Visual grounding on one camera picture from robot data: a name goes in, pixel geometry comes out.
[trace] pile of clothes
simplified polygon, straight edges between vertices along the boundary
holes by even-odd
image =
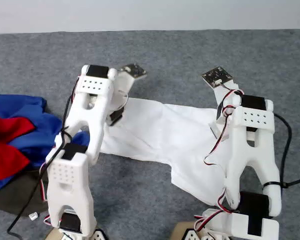
[[[54,146],[62,122],[45,112],[46,104],[37,96],[0,95],[0,191],[16,176],[37,172]],[[87,146],[89,140],[82,131],[72,141]]]

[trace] red white black wire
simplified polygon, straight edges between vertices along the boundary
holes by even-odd
[[[207,156],[205,156],[204,159],[203,159],[203,162],[204,162],[206,165],[208,165],[208,166],[217,165],[216,163],[209,163],[209,162],[206,162],[206,159],[207,159],[212,153],[214,153],[214,151],[218,148],[218,145],[220,144],[220,142],[221,142],[221,140],[222,140],[222,138],[223,138],[223,136],[224,136],[224,134],[225,134],[225,132],[226,132],[226,128],[227,128],[227,125],[228,125],[228,117],[232,114],[232,112],[228,113],[227,110],[228,110],[228,109],[235,109],[235,107],[234,107],[233,105],[230,105],[230,104],[224,106],[224,100],[225,100],[227,97],[229,97],[232,93],[239,94],[239,95],[245,94],[244,91],[242,91],[241,89],[230,89],[230,88],[224,86],[223,84],[222,84],[222,86],[223,86],[224,88],[226,88],[226,89],[229,90],[229,92],[223,97],[222,102],[221,102],[221,104],[222,104],[222,111],[221,111],[221,113],[222,113],[223,116],[225,117],[225,120],[224,120],[224,126],[223,126],[223,129],[222,129],[222,131],[221,131],[221,134],[220,134],[219,138],[217,139],[217,141],[215,142],[213,148],[211,149],[211,151],[209,152],[209,154],[208,154]],[[229,214],[232,213],[231,210],[227,209],[225,206],[222,205],[222,200],[223,200],[225,194],[226,194],[226,188],[223,189],[222,194],[219,196],[219,198],[218,198],[218,200],[217,200],[217,206],[220,208],[220,210],[214,212],[213,214],[211,214],[211,215],[208,216],[208,217],[203,217],[203,216],[201,216],[201,215],[194,215],[194,218],[197,219],[197,220],[195,221],[195,223],[194,223],[194,226],[193,226],[193,228],[194,228],[194,230],[195,230],[196,232],[200,232],[200,231],[206,226],[206,224],[207,224],[210,220],[212,220],[215,216],[217,216],[218,214],[223,213],[223,212],[226,212],[226,213],[229,213]]]
[[[41,174],[41,170],[42,168],[46,165],[46,163],[42,163],[41,167],[39,168],[39,175]],[[43,202],[46,202],[47,201],[47,197],[46,197],[46,190],[45,190],[45,185],[44,185],[44,182],[41,178],[40,180],[40,193],[41,193],[41,199]]]
[[[44,217],[43,219],[43,223],[48,225],[48,226],[51,226],[51,222],[50,222],[50,215],[47,215],[46,217]]]

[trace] white fabric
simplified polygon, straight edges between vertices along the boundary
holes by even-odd
[[[104,127],[101,152],[171,166],[171,182],[206,204],[214,205],[224,186],[227,141],[209,157],[216,142],[209,123],[216,110],[130,98],[122,119]]]

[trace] white plastic part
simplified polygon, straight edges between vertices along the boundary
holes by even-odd
[[[222,79],[218,79],[217,81],[214,82],[216,85],[219,85],[222,83]]]
[[[99,230],[96,230],[91,237],[82,237],[76,233],[64,231],[64,230],[61,230],[60,232],[66,234],[63,235],[61,240],[106,240],[107,239],[106,236],[104,236],[104,234],[102,233],[102,231]]]
[[[210,216],[218,211],[217,209],[207,209],[203,216]],[[262,219],[261,236],[248,234],[249,216],[239,213],[222,212],[210,220],[205,228],[214,232],[223,233],[229,237],[242,238],[247,240],[278,240],[279,223],[273,219]]]
[[[274,114],[247,107],[237,107],[229,125],[231,158],[226,168],[226,199],[233,209],[240,201],[240,176],[246,166],[251,166],[261,184],[279,182],[279,170],[275,163]],[[247,142],[247,127],[257,128],[254,133],[254,146]],[[281,188],[279,185],[268,185],[263,193],[269,197],[269,215],[276,217],[281,212]]]
[[[64,212],[76,214],[80,219],[81,233],[59,229],[73,240],[105,239],[102,234],[95,233],[96,218],[94,217],[94,201],[89,189],[88,166],[96,164],[104,136],[104,125],[107,115],[111,114],[110,104],[114,95],[114,85],[118,72],[114,68],[108,70],[108,78],[86,76],[89,66],[81,69],[75,97],[65,121],[65,131],[72,137],[82,127],[88,126],[90,142],[85,153],[75,153],[71,160],[63,159],[65,150],[61,150],[47,169],[49,184],[47,200],[51,225],[59,228]],[[129,91],[134,79],[123,79],[121,86]],[[65,143],[70,138],[64,135]],[[46,157],[48,163],[52,155],[62,144],[61,134],[55,137],[55,147]]]
[[[111,111],[116,111],[124,107],[128,101],[128,93],[134,82],[147,76],[146,71],[140,68],[136,63],[130,64],[129,66],[123,66],[115,79],[113,97],[109,107]],[[143,72],[132,76],[130,72],[133,71],[133,69],[131,68],[140,69]]]
[[[184,240],[201,240],[198,237],[195,230],[189,230],[183,239]]]
[[[38,218],[38,213],[35,211],[31,214],[29,214],[29,218],[31,219],[31,221],[34,221]]]
[[[72,160],[62,159],[64,150],[48,168],[47,198],[51,225],[59,227],[65,209],[71,207],[81,221],[83,237],[90,237],[97,221],[94,200],[89,189],[88,156],[77,152]]]
[[[224,83],[224,86],[226,86],[229,89],[239,89],[238,84],[234,83],[233,80],[227,81],[226,83]],[[220,85],[218,87],[213,88],[213,91],[214,91],[216,103],[219,106],[219,104],[221,103],[222,99],[229,92],[229,90],[226,89],[226,88],[224,88],[224,87],[222,87]]]

